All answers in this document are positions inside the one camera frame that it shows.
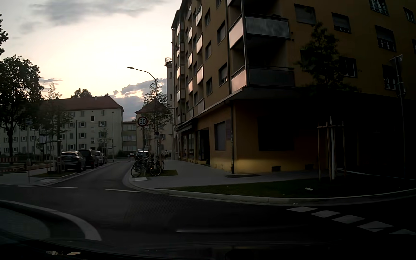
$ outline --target building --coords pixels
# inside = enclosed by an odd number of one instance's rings
[[[183,0],[171,26],[175,149],[182,160],[237,174],[318,168],[316,127],[329,115],[294,98],[313,80],[295,63],[317,21],[339,39],[345,82],[361,90],[338,101],[342,116],[333,118],[344,120],[348,167],[402,165],[389,60],[403,54],[405,118],[414,125],[415,0]],[[406,136],[416,164],[416,127]],[[321,141],[322,169],[326,149]],[[342,165],[340,152],[337,158]]]
[[[137,153],[136,120],[122,122],[122,151],[126,154]]]
[[[61,151],[79,149],[101,149],[105,154],[117,153],[122,144],[122,121],[124,109],[112,97],[80,97],[49,100],[58,102],[70,113],[72,121],[63,128],[60,142]],[[41,138],[41,130],[28,130],[24,127],[15,127],[13,135],[13,154],[34,153],[40,154],[37,146],[38,140],[51,141]],[[44,154],[57,153],[57,143],[46,143]],[[0,155],[9,155],[9,142],[7,133],[0,129]]]

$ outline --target road marking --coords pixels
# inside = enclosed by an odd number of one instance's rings
[[[390,233],[390,234],[414,234],[414,235],[416,235],[415,232],[407,230],[407,229],[401,229],[401,230],[395,231],[395,232]]]
[[[46,186],[46,188],[66,188],[66,189],[76,189],[76,188],[78,188],[78,187]]]
[[[379,222],[379,221],[372,221],[372,222],[369,222],[367,224],[363,224],[363,225],[360,225],[360,226],[357,226],[357,227],[358,228],[363,228],[363,229],[366,229],[366,230],[369,230],[369,231],[372,231],[372,232],[378,232],[378,231],[384,230],[385,228],[390,228],[390,227],[394,227],[394,226],[390,225],[390,224],[383,223],[383,222]]]
[[[117,191],[117,192],[139,192],[139,191],[127,191],[127,190],[116,190],[116,189],[105,189],[106,191]]]
[[[360,217],[360,216],[346,215],[346,216],[334,218],[333,220],[341,222],[341,223],[345,223],[345,224],[351,224],[351,223],[361,221],[364,219],[365,218]]]
[[[73,215],[70,215],[70,214],[67,214],[67,213],[64,213],[64,212],[60,212],[60,211],[57,211],[57,210],[48,209],[48,208],[35,206],[35,205],[30,205],[30,204],[25,204],[25,203],[21,203],[21,202],[15,202],[15,201],[10,201],[10,200],[3,200],[3,199],[0,199],[0,201],[1,202],[6,202],[6,203],[17,204],[17,205],[21,205],[21,206],[32,208],[32,209],[42,210],[42,211],[46,211],[46,212],[55,214],[57,216],[64,217],[64,218],[70,220],[71,222],[75,223],[81,229],[81,231],[83,231],[85,239],[97,240],[97,241],[102,240],[101,237],[100,237],[99,232],[97,231],[97,229],[95,229],[87,221],[85,221],[85,220],[83,220],[83,219],[81,219],[77,216],[73,216]]]
[[[320,217],[329,217],[329,216],[335,216],[340,214],[340,212],[330,211],[330,210],[322,210],[319,212],[311,213],[310,215],[314,216],[320,216]]]
[[[306,212],[306,211],[311,211],[311,210],[316,210],[316,208],[310,208],[310,207],[296,207],[296,208],[292,208],[292,209],[288,209],[291,211],[297,211],[297,212]]]

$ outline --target road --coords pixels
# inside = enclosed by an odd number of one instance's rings
[[[124,185],[129,162],[90,169],[51,186],[0,186],[0,199],[41,206],[89,222],[104,243],[117,247],[214,241],[337,241],[416,233],[416,197],[372,204],[292,207],[228,203],[135,191]],[[332,217],[312,213],[330,210]],[[364,218],[352,224],[332,218]],[[393,225],[370,232],[358,225],[380,221]]]

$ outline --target white dashed line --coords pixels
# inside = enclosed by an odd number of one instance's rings
[[[296,211],[296,212],[306,212],[306,211],[311,211],[311,210],[316,210],[316,208],[310,208],[310,207],[296,207],[296,208],[292,208],[292,209],[288,209],[291,211]]]
[[[116,189],[105,189],[106,191],[117,191],[117,192],[139,192],[139,191],[127,191],[127,190],[116,190]]]
[[[66,188],[66,189],[76,189],[76,188],[78,188],[78,187],[46,186],[46,188]]]
[[[320,217],[329,217],[329,216],[335,216],[340,214],[340,212],[335,212],[335,211],[330,211],[330,210],[322,210],[319,212],[315,212],[315,213],[311,213],[309,215],[314,215],[314,216],[320,216]]]
[[[361,221],[364,219],[365,218],[360,217],[360,216],[346,215],[346,216],[334,218],[333,220],[341,222],[341,223],[345,223],[345,224],[351,224],[351,223]]]
[[[407,229],[401,229],[401,230],[395,231],[395,232],[390,233],[390,234],[414,234],[414,235],[416,235],[415,232],[407,230]]]
[[[367,224],[363,224],[363,225],[360,225],[360,226],[357,226],[357,227],[358,228],[363,228],[363,229],[366,229],[366,230],[369,230],[369,231],[372,231],[372,232],[378,232],[378,231],[384,230],[385,228],[390,228],[390,227],[394,227],[394,226],[390,225],[390,224],[383,223],[383,222],[379,222],[379,221],[372,221],[372,222],[369,222]]]

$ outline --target dark car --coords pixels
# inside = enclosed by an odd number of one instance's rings
[[[86,158],[86,166],[91,168],[99,167],[99,158],[94,154],[93,150],[78,150],[78,152]]]
[[[86,170],[86,158],[80,152],[63,152],[61,158],[65,170],[76,170],[81,172]]]

